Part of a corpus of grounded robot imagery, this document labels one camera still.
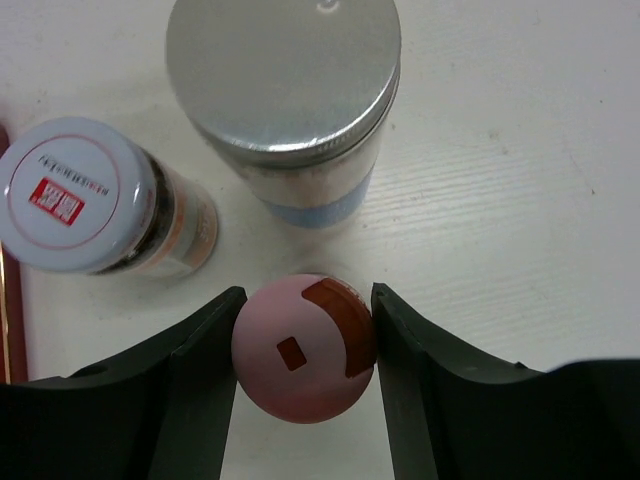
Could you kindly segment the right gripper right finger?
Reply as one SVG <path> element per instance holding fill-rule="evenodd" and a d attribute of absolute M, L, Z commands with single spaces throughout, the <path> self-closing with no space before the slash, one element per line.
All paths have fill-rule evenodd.
<path fill-rule="evenodd" d="M 486 353 L 371 292 L 378 371 L 398 479 L 635 479 L 639 363 L 548 372 Z"/>

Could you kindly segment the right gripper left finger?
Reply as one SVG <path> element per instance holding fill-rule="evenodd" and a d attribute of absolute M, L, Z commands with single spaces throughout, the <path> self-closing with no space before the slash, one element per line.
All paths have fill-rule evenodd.
<path fill-rule="evenodd" d="M 231 287 L 69 377 L 1 388 L 4 479 L 217 479 L 236 390 Z"/>

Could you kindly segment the pink lid jar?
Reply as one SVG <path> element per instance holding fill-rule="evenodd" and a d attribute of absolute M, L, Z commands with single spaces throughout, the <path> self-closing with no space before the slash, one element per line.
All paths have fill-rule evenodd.
<path fill-rule="evenodd" d="M 256 290 L 235 321 L 231 353 L 240 386 L 281 420 L 319 423 L 362 396 L 377 358 L 371 312 L 348 283 L 296 274 Z"/>

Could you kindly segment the white lid spice jar front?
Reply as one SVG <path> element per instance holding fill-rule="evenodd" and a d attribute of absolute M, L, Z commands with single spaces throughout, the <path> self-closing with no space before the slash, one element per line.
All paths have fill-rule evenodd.
<path fill-rule="evenodd" d="M 184 276 L 217 232 L 201 186 L 102 122 L 48 120 L 1 157 L 1 242 L 33 268 Z"/>

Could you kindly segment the silver lid blue label jar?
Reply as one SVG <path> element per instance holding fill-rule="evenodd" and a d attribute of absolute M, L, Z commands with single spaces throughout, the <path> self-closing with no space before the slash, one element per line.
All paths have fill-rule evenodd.
<path fill-rule="evenodd" d="M 389 0 L 180 0 L 166 30 L 190 123 L 274 216 L 307 229 L 362 204 L 400 58 Z"/>

